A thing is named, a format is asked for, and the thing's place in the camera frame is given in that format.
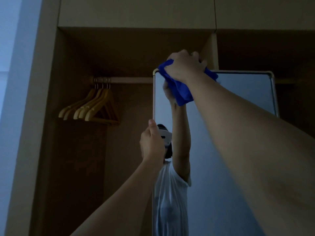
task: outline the cleaning rag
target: cleaning rag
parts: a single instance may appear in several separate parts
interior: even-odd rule
[[[160,74],[166,80],[168,87],[171,89],[172,94],[175,97],[178,106],[182,106],[186,103],[194,101],[194,99],[186,84],[173,79],[164,70],[166,66],[171,65],[173,62],[174,62],[173,59],[169,59],[165,61],[164,63],[160,64],[158,69],[159,69]],[[204,70],[204,73],[208,75],[214,81],[216,81],[216,79],[218,78],[218,75],[214,72],[211,72],[208,68]]]

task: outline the closet rod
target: closet rod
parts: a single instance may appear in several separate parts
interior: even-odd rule
[[[152,77],[93,77],[91,76],[91,83],[111,83],[111,84],[153,84]]]

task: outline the white t-shirt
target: white t-shirt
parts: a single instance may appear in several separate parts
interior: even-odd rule
[[[188,236],[187,188],[191,186],[166,161],[154,189],[153,236]]]

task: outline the forearm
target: forearm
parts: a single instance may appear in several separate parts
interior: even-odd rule
[[[178,156],[179,158],[188,157],[191,146],[191,139],[186,105],[179,107],[176,103],[171,103],[171,109],[173,121],[173,156],[175,155],[175,157]]]
[[[143,161],[132,176],[72,235],[136,235],[161,167]]]
[[[315,140],[204,74],[189,78],[187,85],[211,139],[266,233],[275,232],[273,219],[278,228],[291,226],[293,231],[305,224],[310,230]]]

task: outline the hand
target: hand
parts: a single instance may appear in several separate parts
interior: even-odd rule
[[[164,141],[154,120],[149,120],[149,126],[141,134],[140,147],[143,161],[150,161],[163,166],[165,155]]]
[[[198,52],[193,52],[191,55],[186,50],[177,53],[172,53],[168,59],[173,59],[171,65],[166,66],[165,71],[175,80],[187,84],[189,78],[193,78],[204,72],[207,62],[199,62]]]
[[[170,102],[171,104],[177,104],[176,99],[175,99],[175,97],[173,96],[172,91],[171,91],[171,89],[168,87],[168,83],[167,83],[166,81],[164,81],[163,90],[164,90],[165,96],[166,96],[166,98],[169,100],[169,102]]]

